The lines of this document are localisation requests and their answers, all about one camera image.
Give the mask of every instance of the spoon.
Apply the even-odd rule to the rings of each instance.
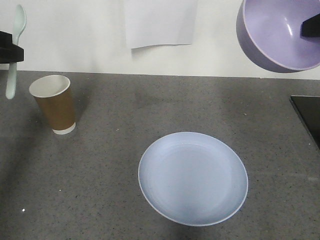
[[[19,37],[25,30],[27,17],[24,8],[17,5],[15,9],[15,18],[13,23],[12,43],[18,45]],[[9,64],[8,79],[6,82],[5,96],[7,99],[13,99],[16,94],[17,85],[17,63],[11,62]]]

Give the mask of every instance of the white paper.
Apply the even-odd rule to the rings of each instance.
[[[124,0],[127,46],[192,44],[197,5],[198,0]]]

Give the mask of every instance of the paper cup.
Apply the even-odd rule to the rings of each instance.
[[[29,92],[55,134],[68,134],[75,129],[75,108],[67,77],[49,75],[39,78],[30,85]]]

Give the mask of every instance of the spoon head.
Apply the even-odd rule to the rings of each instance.
[[[27,24],[27,16],[24,8],[19,4],[15,9],[15,18],[13,24],[12,43],[18,45],[19,37],[25,30]]]

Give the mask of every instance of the black holder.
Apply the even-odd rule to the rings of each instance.
[[[320,37],[320,13],[302,23],[301,36],[308,38]]]
[[[12,43],[12,34],[0,31],[0,64],[22,62],[24,59],[25,51]]]

